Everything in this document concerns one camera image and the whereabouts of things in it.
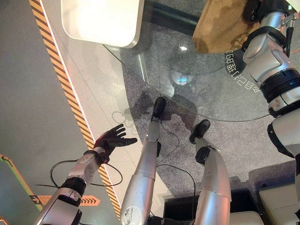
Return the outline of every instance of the black cable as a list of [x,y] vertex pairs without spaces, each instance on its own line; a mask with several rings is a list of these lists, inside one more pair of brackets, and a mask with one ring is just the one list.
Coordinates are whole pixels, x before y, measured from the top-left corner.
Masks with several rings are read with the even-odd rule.
[[51,188],[57,188],[53,185],[46,185],[46,184],[35,184],[36,186],[44,186],[44,187],[51,187]]
[[175,168],[175,169],[179,169],[179,170],[181,170],[181,171],[187,173],[187,174],[192,178],[193,183],[194,183],[194,196],[193,196],[193,202],[192,202],[192,221],[193,221],[193,219],[194,219],[194,202],[195,202],[195,195],[196,195],[196,184],[195,184],[194,178],[192,177],[192,175],[191,175],[189,172],[187,172],[187,171],[185,171],[185,170],[183,170],[183,169],[180,169],[180,168],[178,168],[178,167],[175,167],[175,166],[173,166],[173,165],[169,165],[169,164],[161,164],[161,165],[157,165],[156,167],[159,167],[159,166],[162,166],[162,165],[167,165],[167,166],[173,167],[173,168]]
[[122,183],[122,181],[123,181],[123,175],[121,174],[121,172],[116,167],[114,167],[113,165],[110,165],[108,163],[106,163],[106,165],[109,165],[110,167],[112,167],[113,169],[115,169],[120,174],[121,181],[118,182],[118,183],[116,183],[116,184],[112,184],[112,185],[100,185],[100,184],[93,184],[93,183],[91,183],[91,185],[100,186],[100,187],[113,187],[113,186],[116,186],[116,185]]
[[291,42],[293,37],[294,27],[289,27],[286,29],[286,55],[287,57],[290,57],[291,53]]
[[80,224],[80,225],[91,225],[91,224],[83,224],[83,223],[80,223],[80,222],[79,222],[79,224]]
[[163,129],[164,129],[165,131],[169,132],[170,134],[174,135],[174,136],[177,138],[177,144],[176,144],[176,147],[175,147],[168,155],[165,156],[165,158],[167,158],[169,155],[171,155],[171,154],[179,147],[179,145],[180,145],[180,140],[179,140],[179,137],[178,137],[175,133],[173,133],[172,131],[167,130],[167,129],[164,127],[164,125],[163,125],[163,123],[162,123],[161,120],[160,120],[160,124],[161,124],[161,126],[163,127]]
[[[65,161],[60,161],[58,162],[57,164],[55,164],[54,166],[52,166],[51,170],[50,170],[50,179],[52,181],[52,183],[55,185],[53,186],[54,188],[59,188],[59,186],[56,184],[56,182],[54,181],[53,179],[53,170],[60,164],[63,164],[63,163],[73,163],[73,162],[76,162],[77,160],[65,160]],[[99,186],[99,187],[113,187],[113,186],[116,186],[116,185],[119,185],[120,183],[122,183],[123,181],[123,175],[121,174],[121,172],[116,168],[114,167],[113,165],[110,165],[110,164],[106,164],[110,167],[112,167],[114,170],[116,170],[119,175],[121,176],[121,181],[116,183],[116,184],[112,184],[112,185],[101,185],[101,184],[94,184],[94,183],[91,183],[91,185],[94,185],[94,186]]]

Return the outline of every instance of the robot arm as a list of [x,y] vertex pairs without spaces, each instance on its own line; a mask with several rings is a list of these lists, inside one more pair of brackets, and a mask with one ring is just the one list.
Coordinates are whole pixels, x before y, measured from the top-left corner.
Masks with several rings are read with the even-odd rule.
[[125,133],[123,124],[105,132],[96,140],[93,150],[88,150],[77,160],[67,179],[54,193],[42,209],[35,225],[77,225],[82,216],[78,209],[87,186],[94,173],[103,163],[108,163],[109,156],[117,146],[126,146],[137,142],[136,138],[122,138]]
[[152,205],[156,174],[156,159],[160,151],[159,117],[165,109],[165,99],[156,99],[151,122],[144,139],[140,160],[126,190],[120,220],[122,225],[145,225]]
[[285,0],[263,0],[256,13],[260,28],[244,43],[243,59],[275,118],[268,126],[270,139],[279,152],[296,159],[300,202],[300,74],[289,60],[289,45],[299,14]]

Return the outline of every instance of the white cushion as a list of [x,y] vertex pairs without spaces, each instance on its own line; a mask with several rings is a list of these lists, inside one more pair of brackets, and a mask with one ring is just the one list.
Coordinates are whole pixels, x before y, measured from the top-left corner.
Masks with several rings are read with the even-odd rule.
[[299,209],[294,184],[260,191],[262,205],[274,225],[295,225]]
[[263,221],[257,212],[230,213],[229,225],[263,225]]

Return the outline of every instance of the wire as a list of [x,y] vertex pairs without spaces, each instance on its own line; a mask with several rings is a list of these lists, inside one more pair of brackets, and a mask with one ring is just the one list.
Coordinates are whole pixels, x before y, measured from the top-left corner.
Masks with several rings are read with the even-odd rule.
[[59,186],[55,183],[54,179],[53,179],[53,170],[60,164],[63,164],[63,163],[73,163],[73,162],[76,162],[76,160],[65,160],[65,161],[60,161],[58,162],[57,164],[55,164],[54,166],[52,166],[51,170],[50,170],[50,180],[52,181],[52,183],[55,185],[56,188],[59,188]]
[[118,182],[118,183],[116,183],[116,184],[112,184],[112,185],[100,185],[100,184],[93,184],[93,183],[91,183],[91,185],[100,186],[100,187],[113,187],[113,186],[116,186],[116,185],[122,183],[122,181],[123,181],[123,175],[121,174],[121,172],[116,167],[114,167],[113,165],[110,165],[108,163],[106,163],[106,165],[109,165],[111,168],[115,169],[115,171],[117,171],[120,174],[121,181]]
[[[52,183],[54,184],[54,186],[50,186],[50,185],[37,185],[37,186],[45,186],[45,187],[53,187],[53,188],[59,188],[59,186],[56,184],[56,182],[54,181],[53,179],[53,170],[60,164],[63,164],[63,163],[73,163],[73,162],[76,162],[77,160],[65,160],[65,161],[61,161],[61,162],[58,162],[57,164],[55,164],[54,166],[52,166],[51,170],[50,170],[50,179],[52,181]],[[99,187],[113,187],[113,186],[116,186],[116,185],[119,185],[120,183],[122,183],[123,181],[123,175],[121,174],[121,172],[116,168],[114,167],[113,165],[110,165],[110,164],[106,164],[108,166],[110,166],[111,168],[113,168],[114,170],[116,170],[118,172],[118,174],[121,176],[121,181],[119,181],[118,183],[116,184],[111,184],[111,185],[101,185],[101,184],[94,184],[94,183],[91,183],[91,185],[94,185],[94,186],[99,186]]]
[[175,168],[175,169],[179,169],[179,170],[181,170],[181,171],[187,173],[187,174],[192,178],[193,184],[194,184],[194,196],[193,196],[193,202],[192,202],[192,220],[193,220],[193,219],[194,219],[194,202],[195,202],[195,195],[196,195],[196,184],[195,184],[194,178],[192,177],[192,175],[191,175],[189,172],[187,172],[187,171],[185,171],[185,170],[183,170],[183,169],[180,169],[180,168],[178,168],[178,167],[175,167],[175,166],[173,166],[173,165],[169,165],[169,164],[161,164],[161,165],[157,165],[156,167],[163,166],[163,165],[167,165],[167,166],[173,167],[173,168]]
[[51,188],[57,188],[56,186],[53,185],[46,185],[46,184],[35,184],[36,186],[44,186],[44,187],[51,187]]
[[83,223],[80,223],[80,222],[79,222],[79,224],[80,224],[80,225],[91,225],[91,224],[83,224]]
[[175,147],[168,155],[165,156],[165,158],[167,158],[169,155],[171,155],[171,154],[179,147],[179,145],[180,145],[180,140],[179,140],[179,137],[178,137],[175,133],[173,133],[172,131],[167,130],[167,129],[164,127],[164,125],[163,125],[163,123],[162,123],[161,120],[160,120],[160,124],[161,124],[161,126],[163,127],[163,129],[164,129],[165,131],[169,132],[170,134],[174,135],[174,136],[177,138],[177,144],[176,144],[176,147]]

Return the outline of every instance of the gray carpet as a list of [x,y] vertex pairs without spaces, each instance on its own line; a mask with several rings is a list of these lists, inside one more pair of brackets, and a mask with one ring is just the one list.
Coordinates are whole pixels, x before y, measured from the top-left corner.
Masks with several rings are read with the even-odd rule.
[[[199,15],[206,1],[156,2]],[[300,29],[295,29],[292,50],[299,46]],[[142,140],[155,99],[168,97],[158,164],[187,170],[199,188],[203,168],[196,163],[195,146],[188,138],[192,127],[205,116],[214,119],[207,138],[222,150],[232,190],[248,188],[258,201],[259,189],[294,181],[294,161],[278,153],[268,137],[267,126],[273,118],[267,116],[266,100],[261,92],[245,89],[228,74],[224,54],[197,54],[190,36],[143,22],[137,46],[121,49],[120,59],[126,65],[127,97]],[[298,68],[299,59],[300,52],[291,55]],[[242,76],[252,81],[246,70]],[[160,167],[157,172],[174,196],[192,194],[193,183],[186,174],[169,167]]]
[[[123,66],[124,81],[138,134],[144,139],[155,99],[161,94],[153,87],[137,79]],[[203,167],[195,161],[195,146],[188,138],[192,127],[204,117],[167,100],[162,117],[162,149],[158,164],[170,164],[187,170],[196,181],[197,193],[203,175]],[[271,116],[248,122],[223,122],[210,120],[206,137],[222,150],[232,190],[248,188],[258,201],[257,190],[294,181],[293,159],[278,153],[269,140],[267,126]],[[159,167],[157,172],[175,197],[191,196],[191,178],[176,169]]]
[[[206,1],[155,2],[198,16]],[[299,46],[300,29],[295,29],[292,50]],[[138,44],[131,49],[120,49],[120,59],[161,94],[207,118],[247,121],[268,114],[266,101],[260,91],[255,92],[256,86],[247,71],[239,71],[243,78],[230,76],[223,53],[196,53],[188,35],[143,22]],[[298,68],[299,59],[300,52],[292,54],[291,61]],[[248,82],[253,84],[249,90],[245,88]]]

